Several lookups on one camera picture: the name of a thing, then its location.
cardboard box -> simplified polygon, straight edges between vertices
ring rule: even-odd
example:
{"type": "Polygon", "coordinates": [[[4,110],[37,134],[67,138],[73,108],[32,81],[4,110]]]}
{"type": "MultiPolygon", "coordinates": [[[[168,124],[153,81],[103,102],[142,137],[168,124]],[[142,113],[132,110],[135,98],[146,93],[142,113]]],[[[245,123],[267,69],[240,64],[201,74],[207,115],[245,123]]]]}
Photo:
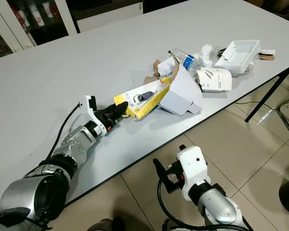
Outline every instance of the cardboard box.
{"type": "Polygon", "coordinates": [[[129,105],[126,110],[126,115],[131,116],[135,120],[140,120],[161,101],[169,90],[170,83],[171,78],[169,77],[149,82],[115,96],[115,104],[118,105],[127,101],[129,105]]]}
{"type": "Polygon", "coordinates": [[[180,116],[186,111],[193,114],[200,112],[203,108],[200,87],[185,67],[177,61],[172,71],[172,78],[169,91],[160,101],[159,105],[180,116]]]}

black table leg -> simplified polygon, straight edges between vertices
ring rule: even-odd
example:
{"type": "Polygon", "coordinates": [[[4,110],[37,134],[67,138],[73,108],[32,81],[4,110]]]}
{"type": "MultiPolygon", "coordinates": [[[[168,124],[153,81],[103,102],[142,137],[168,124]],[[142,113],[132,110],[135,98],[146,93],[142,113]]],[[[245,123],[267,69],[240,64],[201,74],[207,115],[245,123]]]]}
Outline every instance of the black table leg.
{"type": "Polygon", "coordinates": [[[261,108],[261,106],[267,101],[267,99],[273,94],[273,92],[278,88],[278,86],[284,81],[284,79],[289,75],[289,68],[284,70],[282,73],[278,75],[278,80],[274,83],[271,89],[266,93],[266,95],[260,100],[257,106],[252,110],[249,116],[245,119],[245,122],[249,122],[250,119],[256,114],[256,112],[261,108]]]}

cabinet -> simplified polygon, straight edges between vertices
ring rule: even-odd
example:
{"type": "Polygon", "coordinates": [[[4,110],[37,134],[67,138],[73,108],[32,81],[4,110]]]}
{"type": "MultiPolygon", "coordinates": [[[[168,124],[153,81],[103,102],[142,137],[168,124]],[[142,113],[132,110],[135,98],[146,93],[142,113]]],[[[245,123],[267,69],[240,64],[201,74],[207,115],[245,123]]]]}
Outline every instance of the cabinet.
{"type": "Polygon", "coordinates": [[[22,50],[22,46],[0,15],[0,57],[22,50]]]}
{"type": "Polygon", "coordinates": [[[77,33],[65,0],[0,0],[0,15],[23,49],[77,33]]]}

white plastic container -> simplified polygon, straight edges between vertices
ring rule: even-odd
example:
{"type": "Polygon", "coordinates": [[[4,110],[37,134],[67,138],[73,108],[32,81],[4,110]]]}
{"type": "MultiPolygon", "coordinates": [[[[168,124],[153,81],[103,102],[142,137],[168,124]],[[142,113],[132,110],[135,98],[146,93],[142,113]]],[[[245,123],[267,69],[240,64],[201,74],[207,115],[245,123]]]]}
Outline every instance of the white plastic container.
{"type": "Polygon", "coordinates": [[[234,74],[242,74],[260,49],[260,40],[232,41],[215,64],[234,74]]]}

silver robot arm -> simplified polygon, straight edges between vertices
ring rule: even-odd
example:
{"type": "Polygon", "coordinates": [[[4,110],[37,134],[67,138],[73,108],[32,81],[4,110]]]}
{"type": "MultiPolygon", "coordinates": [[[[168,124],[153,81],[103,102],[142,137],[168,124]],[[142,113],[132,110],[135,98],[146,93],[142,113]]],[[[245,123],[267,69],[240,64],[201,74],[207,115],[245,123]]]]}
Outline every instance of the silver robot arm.
{"type": "Polygon", "coordinates": [[[79,126],[36,168],[9,185],[0,203],[0,231],[43,231],[64,209],[69,183],[85,163],[88,149],[104,136],[125,112],[127,102],[96,110],[95,98],[86,96],[79,108],[91,120],[79,126]]]}
{"type": "Polygon", "coordinates": [[[196,146],[186,148],[181,145],[180,150],[177,154],[177,161],[168,166],[168,170],[165,170],[157,159],[153,160],[160,178],[158,200],[166,215],[172,220],[171,223],[175,223],[176,227],[190,230],[251,231],[252,228],[242,216],[241,210],[233,200],[226,196],[221,186],[210,185],[207,163],[201,149],[196,146]],[[168,175],[175,175],[178,182],[173,183],[168,179],[168,175]],[[164,183],[168,193],[181,189],[184,199],[192,201],[198,207],[206,226],[187,225],[172,216],[162,202],[161,183],[164,183]]]}

